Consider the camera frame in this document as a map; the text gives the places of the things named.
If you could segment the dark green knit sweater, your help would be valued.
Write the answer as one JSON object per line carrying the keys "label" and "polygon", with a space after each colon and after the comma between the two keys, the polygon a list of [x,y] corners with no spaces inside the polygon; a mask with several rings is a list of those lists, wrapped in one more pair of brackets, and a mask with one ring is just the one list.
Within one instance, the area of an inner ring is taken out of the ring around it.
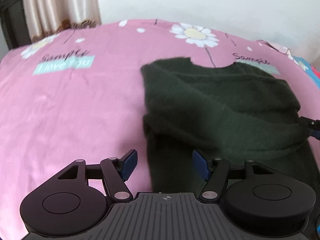
{"label": "dark green knit sweater", "polygon": [[[141,68],[153,194],[136,207],[138,239],[319,239],[319,170],[286,81],[244,63],[189,58]],[[230,162],[219,202],[193,151]]]}

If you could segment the colourful cartoon pillow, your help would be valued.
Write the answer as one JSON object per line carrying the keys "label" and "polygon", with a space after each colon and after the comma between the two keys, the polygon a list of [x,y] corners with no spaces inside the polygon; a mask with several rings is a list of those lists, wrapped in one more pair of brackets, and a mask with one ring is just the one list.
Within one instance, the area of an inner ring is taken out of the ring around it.
{"label": "colourful cartoon pillow", "polygon": [[287,48],[285,46],[279,45],[274,42],[264,41],[264,40],[257,40],[259,44],[265,44],[269,46],[272,49],[277,50],[278,52],[286,55],[289,59],[291,59],[295,64],[299,65],[302,70],[310,77],[310,79],[316,84],[318,89],[320,89],[320,73],[319,69],[312,66],[310,63],[308,63],[304,58],[294,56],[291,52],[290,48]]}

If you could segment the pink floral bed sheet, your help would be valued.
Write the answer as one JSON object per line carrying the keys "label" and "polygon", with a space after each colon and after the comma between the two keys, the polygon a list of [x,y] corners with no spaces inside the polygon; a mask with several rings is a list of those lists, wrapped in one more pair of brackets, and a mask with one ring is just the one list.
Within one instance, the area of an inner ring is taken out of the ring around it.
{"label": "pink floral bed sheet", "polygon": [[300,112],[319,117],[319,89],[299,65],[265,44],[201,26],[125,20],[11,50],[1,61],[3,239],[27,234],[21,201],[75,159],[98,163],[135,148],[138,166],[129,188],[151,189],[140,68],[175,56],[210,68],[249,63],[286,80]]}

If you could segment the beige pink curtain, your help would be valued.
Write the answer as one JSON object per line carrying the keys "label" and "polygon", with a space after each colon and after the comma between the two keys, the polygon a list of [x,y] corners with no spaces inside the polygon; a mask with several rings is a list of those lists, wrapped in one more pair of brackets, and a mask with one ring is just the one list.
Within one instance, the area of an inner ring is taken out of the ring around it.
{"label": "beige pink curtain", "polygon": [[66,29],[101,24],[98,0],[23,0],[23,7],[33,43]]}

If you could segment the dark wooden door frame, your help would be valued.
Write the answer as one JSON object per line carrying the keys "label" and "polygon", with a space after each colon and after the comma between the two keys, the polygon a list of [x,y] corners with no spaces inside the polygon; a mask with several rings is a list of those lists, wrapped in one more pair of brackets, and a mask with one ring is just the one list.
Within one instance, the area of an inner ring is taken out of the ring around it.
{"label": "dark wooden door frame", "polygon": [[9,50],[31,44],[23,0],[1,0],[1,27]]}

